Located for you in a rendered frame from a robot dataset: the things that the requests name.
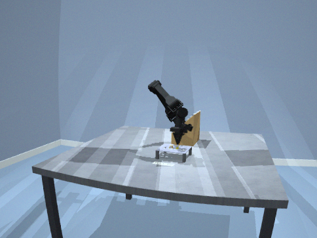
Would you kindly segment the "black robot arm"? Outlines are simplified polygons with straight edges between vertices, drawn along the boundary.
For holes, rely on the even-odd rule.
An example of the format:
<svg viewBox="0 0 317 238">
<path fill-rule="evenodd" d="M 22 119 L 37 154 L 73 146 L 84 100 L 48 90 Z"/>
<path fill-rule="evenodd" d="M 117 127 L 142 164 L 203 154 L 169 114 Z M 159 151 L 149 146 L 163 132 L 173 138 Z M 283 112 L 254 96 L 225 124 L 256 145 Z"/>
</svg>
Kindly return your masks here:
<svg viewBox="0 0 317 238">
<path fill-rule="evenodd" d="M 174 122 L 176 118 L 185 119 L 188 115 L 188 110 L 183 108 L 183 102 L 176 99 L 174 96 L 170 96 L 162 87 L 159 80 L 154 80 L 152 83 L 148 85 L 148 89 L 153 93 L 156 94 L 161 101 L 162 105 L 165 107 L 165 113 L 167 118 L 170 122 Z M 192 124 L 185 124 L 182 123 L 181 129 L 192 131 L 193 127 Z"/>
</svg>

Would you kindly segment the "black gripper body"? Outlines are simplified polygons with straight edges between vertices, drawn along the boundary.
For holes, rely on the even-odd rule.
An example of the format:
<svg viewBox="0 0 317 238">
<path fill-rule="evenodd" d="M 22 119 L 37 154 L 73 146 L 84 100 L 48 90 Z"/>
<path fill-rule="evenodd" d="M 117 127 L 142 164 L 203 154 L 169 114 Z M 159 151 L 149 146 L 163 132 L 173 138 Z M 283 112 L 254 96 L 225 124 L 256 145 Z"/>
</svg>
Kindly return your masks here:
<svg viewBox="0 0 317 238">
<path fill-rule="evenodd" d="M 175 126 L 170 128 L 170 132 L 175 132 L 175 133 L 188 133 L 188 130 L 183 130 L 181 129 L 182 123 L 186 123 L 185 119 L 181 119 L 181 118 L 176 118 L 175 121 Z"/>
</svg>

